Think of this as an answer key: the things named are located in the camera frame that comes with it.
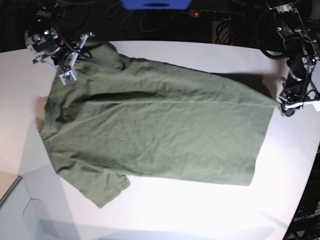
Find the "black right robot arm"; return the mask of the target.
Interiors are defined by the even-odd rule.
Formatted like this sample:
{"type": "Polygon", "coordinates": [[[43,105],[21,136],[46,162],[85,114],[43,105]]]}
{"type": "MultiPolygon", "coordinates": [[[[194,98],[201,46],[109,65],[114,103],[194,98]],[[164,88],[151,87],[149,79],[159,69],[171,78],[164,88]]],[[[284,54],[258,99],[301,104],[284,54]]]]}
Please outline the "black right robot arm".
{"type": "Polygon", "coordinates": [[[94,0],[41,0],[36,12],[35,24],[24,33],[24,43],[34,54],[32,62],[48,63],[58,70],[58,76],[63,85],[77,80],[75,64],[78,57],[91,59],[89,50],[84,50],[85,44],[93,36],[92,32],[84,32],[92,12],[94,0]],[[67,7],[89,7],[85,23],[71,33],[63,33],[63,20],[67,7]]]}

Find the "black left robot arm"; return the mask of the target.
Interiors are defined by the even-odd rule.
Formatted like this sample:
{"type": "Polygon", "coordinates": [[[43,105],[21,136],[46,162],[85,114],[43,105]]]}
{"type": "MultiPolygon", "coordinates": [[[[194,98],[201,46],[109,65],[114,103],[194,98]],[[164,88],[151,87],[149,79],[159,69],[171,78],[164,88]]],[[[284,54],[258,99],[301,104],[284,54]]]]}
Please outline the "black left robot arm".
{"type": "Polygon", "coordinates": [[[283,89],[279,100],[281,112],[287,117],[320,101],[320,92],[312,81],[313,71],[320,60],[320,23],[302,17],[299,4],[300,0],[266,1],[265,13],[274,17],[284,52],[273,55],[264,47],[260,49],[270,59],[286,59],[289,71],[287,77],[281,79],[283,89]]]}

